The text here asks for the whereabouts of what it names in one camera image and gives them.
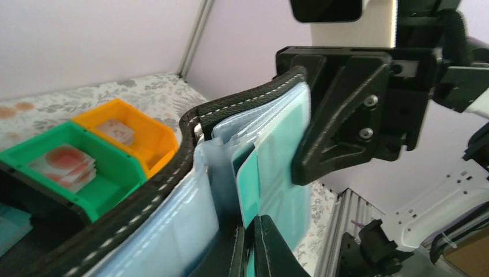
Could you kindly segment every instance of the bolt head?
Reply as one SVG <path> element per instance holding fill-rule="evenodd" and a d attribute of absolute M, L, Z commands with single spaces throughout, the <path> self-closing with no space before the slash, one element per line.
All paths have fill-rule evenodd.
<path fill-rule="evenodd" d="M 363 104 L 369 108 L 374 107 L 375 105 L 377 105 L 377 103 L 379 103 L 379 97 L 377 97 L 377 95 L 370 95 L 363 101 Z"/>
<path fill-rule="evenodd" d="M 359 136 L 364 140 L 370 139 L 373 135 L 374 135 L 374 131 L 370 128 L 364 128 L 359 132 Z"/>

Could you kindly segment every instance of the cardboard box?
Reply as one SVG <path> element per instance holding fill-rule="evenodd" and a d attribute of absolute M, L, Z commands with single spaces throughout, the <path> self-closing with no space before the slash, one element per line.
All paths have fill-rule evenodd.
<path fill-rule="evenodd" d="M 466 239 L 445 259 L 470 277 L 489 276 L 489 228 Z"/>

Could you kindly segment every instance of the storage bin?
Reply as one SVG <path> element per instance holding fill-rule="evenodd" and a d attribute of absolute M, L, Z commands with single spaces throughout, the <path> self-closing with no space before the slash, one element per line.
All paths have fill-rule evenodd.
<path fill-rule="evenodd" d="M 37 157 L 62 144 L 70 144 L 96 160 L 95 179 L 77 193 L 65 189 L 27 166 Z M 146 176 L 135 158 L 71 121 L 1 152 L 0 160 L 35 180 L 42 187 L 39 190 L 48 189 L 77 204 L 92 222 L 146 181 Z"/>
<path fill-rule="evenodd" d="M 120 121 L 134 131 L 134 143 L 126 146 L 97 129 L 109 119 Z M 173 130 L 120 99 L 114 99 L 83 113 L 73 121 L 110 144 L 135 157 L 149 179 L 175 155 L 178 142 Z"/>

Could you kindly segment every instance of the white stitching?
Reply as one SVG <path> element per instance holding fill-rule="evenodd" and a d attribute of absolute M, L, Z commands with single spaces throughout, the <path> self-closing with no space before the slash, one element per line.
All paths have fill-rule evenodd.
<path fill-rule="evenodd" d="M 234 246 L 232 248 L 231 264 L 234 261 L 234 252 L 236 252 L 236 244 L 238 244 L 238 232 L 239 232 L 239 229 L 236 228 L 236 234 L 234 235 L 234 237 L 236 239 L 234 240 Z"/>
<path fill-rule="evenodd" d="M 297 77 L 299 77 L 299 76 L 302 76 L 302 74 L 297 74 L 297 75 L 293 76 L 293 77 L 292 77 L 292 78 L 290 78 L 288 81 L 286 81 L 285 83 L 281 84 L 281 85 L 280 85 L 278 88 L 276 88 L 276 89 L 274 89 L 274 90 L 271 90 L 271 91 L 269 91 L 269 92 L 267 92 L 267 93 L 265 93 L 265 94 L 258 95 L 258 96 L 256 96 L 256 97 L 253 97 L 253 98 L 250 98 L 250 99 L 246 99 L 245 101 L 243 101 L 243 102 L 239 102 L 238 104 L 232 104 L 232 105 L 230 105 L 230 106 L 225 106 L 225 107 L 222 107 L 222 108 L 218 108 L 218 109 L 217 109 L 217 110 L 215 110 L 215 111 L 211 111 L 211 112 L 208 112 L 208 113 L 206 113 L 206 114 L 204 114 L 204 115 L 201 115 L 201 116 L 200 116 L 200 118 L 206 117 L 206 116 L 211 115 L 211 114 L 213 114 L 213 113 L 216 113 L 216 112 L 218 112 L 218 111 L 220 111 L 220 110 L 225 110 L 225 109 L 227 109 L 227 108 L 229 108 L 229 107 L 234 107 L 234 106 L 236 106 L 236 105 L 240 105 L 240 104 L 243 104 L 243 103 L 245 103 L 245 102 L 253 101 L 253 100 L 255 100 L 255 99 L 258 99 L 258 98 L 264 97 L 265 95 L 268 95 L 268 94 L 270 94 L 270 93 L 276 92 L 276 91 L 278 91 L 279 89 L 281 89 L 281 88 L 283 88 L 284 86 L 286 86 L 286 85 L 287 85 L 288 83 L 290 83 L 291 81 L 294 81 L 294 79 L 296 79 L 296 78 L 297 78 Z"/>
<path fill-rule="evenodd" d="M 85 259 L 83 259 L 83 261 L 89 261 L 91 258 L 95 257 L 96 254 L 97 254 L 97 251 L 93 251 Z"/>
<path fill-rule="evenodd" d="M 65 274 L 65 276 L 66 276 L 66 277 L 72 276 L 73 274 L 75 274 L 75 273 L 78 271 L 78 269 L 79 269 L 79 268 L 80 268 L 80 267 L 73 267 L 72 269 L 70 269 L 70 271 L 68 271 L 68 272 Z"/>
<path fill-rule="evenodd" d="M 266 269 L 268 269 L 268 276 L 272 276 L 272 270 L 270 269 L 270 258 L 268 257 L 268 249 L 265 245 L 265 238 L 263 232 L 261 233 L 261 242 L 263 243 L 263 248 L 265 250 L 265 258 L 266 258 Z"/>
<path fill-rule="evenodd" d="M 146 208 L 144 208 L 144 209 L 142 210 L 142 212 L 145 212 L 145 211 L 147 211 L 147 210 L 151 209 L 151 207 L 152 207 L 152 206 L 153 206 L 152 204 L 147 205 L 147 206 L 146 206 Z"/>
<path fill-rule="evenodd" d="M 229 105 L 229 106 L 225 106 L 225 107 L 222 107 L 222 108 L 218 108 L 217 110 L 215 110 L 215 111 L 211 111 L 211 112 L 209 112 L 209 113 L 207 113 L 207 114 L 205 114 L 205 115 L 202 115 L 202 116 L 196 116 L 196 117 L 192 118 L 192 119 L 189 121 L 189 123 L 187 123 L 187 126 L 190 126 L 190 124 L 192 124 L 192 123 L 193 123 L 193 122 L 194 122 L 194 121 L 195 121 L 197 118 L 203 118 L 203 117 L 205 117 L 205 116 L 207 116 L 207 115 L 211 115 L 211 114 L 216 113 L 216 112 L 218 112 L 218 111 L 225 110 L 225 109 L 230 108 L 230 107 L 235 107 L 235 106 L 237 106 L 237 105 L 241 105 L 241 104 L 243 104 L 244 102 L 249 102 L 249 101 L 252 101 L 252 100 L 255 100 L 255 99 L 258 99 L 258 98 L 264 97 L 265 95 L 268 95 L 268 94 L 270 94 L 270 93 L 276 92 L 276 91 L 278 91 L 279 89 L 283 88 L 283 87 L 284 87 L 284 86 L 286 86 L 288 83 L 290 83 L 290 82 L 294 81 L 294 79 L 296 79 L 297 77 L 300 77 L 300 76 L 302 76 L 302 74 L 296 74 L 296 75 L 294 75 L 292 78 L 290 78 L 288 81 L 286 81 L 285 83 L 283 83 L 283 84 L 281 84 L 280 86 L 278 86 L 276 89 L 273 89 L 273 90 L 271 90 L 271 91 L 269 91 L 269 92 L 267 92 L 267 93 L 265 93 L 265 94 L 262 94 L 262 95 L 259 95 L 259 96 L 256 96 L 256 97 L 253 97 L 253 98 L 247 99 L 247 100 L 245 100 L 245 101 L 243 101 L 243 102 L 239 102 L 239 103 L 237 103 L 237 104 L 232 104 L 232 105 Z M 187 155 L 185 156 L 185 158 L 184 158 L 184 160 L 183 160 L 183 162 L 182 162 L 182 163 L 187 162 L 187 160 L 188 160 L 188 159 L 191 157 L 190 150 L 191 150 L 191 149 L 189 149 L 189 151 L 188 151 Z M 175 175 L 176 175 L 178 172 L 180 172 L 180 168 L 176 169 L 176 170 L 175 170 L 175 171 L 172 173 L 172 176 L 170 176 L 170 178 L 173 178 L 173 176 L 175 176 Z M 170 178 L 169 178 L 169 179 L 167 180 L 167 182 L 166 182 L 166 183 L 164 183 L 164 184 L 163 184 L 163 185 L 160 187 L 160 189 L 158 189 L 158 190 L 163 190 L 163 189 L 164 189 L 164 188 L 165 188 L 165 187 L 168 185 L 168 182 L 171 180 Z M 151 201 L 151 203 L 157 202 L 158 200 L 160 200 L 160 198 L 161 198 L 160 196 L 156 196 L 156 197 L 155 197 L 155 198 L 154 198 L 154 199 Z M 116 233 L 114 233 L 114 236 L 115 236 L 115 235 L 117 235 L 117 234 L 122 233 L 123 231 L 125 231 L 129 225 L 131 225 L 132 223 L 136 222 L 136 221 L 137 221 L 139 218 L 141 218 L 141 215 L 136 216 L 136 217 L 135 217 L 135 218 L 133 218 L 133 219 L 132 219 L 132 220 L 131 220 L 131 221 L 130 221 L 130 222 L 129 222 L 129 223 L 126 225 L 126 226 L 123 226 L 122 228 L 120 228 L 120 229 L 119 229 L 119 230 L 118 230 Z M 109 238 L 108 240 L 106 240 L 106 241 L 105 241 L 105 242 L 104 242 L 104 243 L 103 243 L 103 244 L 102 244 L 102 245 L 99 247 L 99 249 L 98 249 L 98 250 L 93 251 L 92 253 L 90 253 L 90 254 L 89 254 L 89 255 L 88 255 L 88 256 L 87 256 L 87 257 L 84 259 L 84 261 L 85 261 L 85 260 L 90 260 L 92 257 L 94 257 L 95 255 L 97 255 L 97 253 L 98 253 L 98 251 L 99 251 L 99 250 L 101 250 L 102 248 L 105 248 L 105 247 L 107 247 L 108 245 L 110 245 L 110 244 L 112 243 L 112 241 L 114 241 L 114 238 L 113 238 L 113 237 L 112 237 L 112 238 Z M 75 273 L 76 273 L 76 272 L 77 272 L 79 269 L 80 269 L 80 267 L 73 267 L 72 269 L 70 269 L 70 271 L 68 271 L 68 272 L 65 274 L 65 276 L 71 276 L 71 275 L 75 274 Z"/>

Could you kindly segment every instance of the card in bin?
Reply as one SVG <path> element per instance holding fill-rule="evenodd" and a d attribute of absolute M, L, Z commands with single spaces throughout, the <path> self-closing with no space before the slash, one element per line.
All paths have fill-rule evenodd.
<path fill-rule="evenodd" d="M 95 159 L 69 144 L 50 150 L 28 166 L 72 192 L 78 192 L 96 174 Z"/>
<path fill-rule="evenodd" d="M 109 119 L 97 129 L 124 145 L 131 146 L 134 142 L 134 130 L 118 120 Z"/>

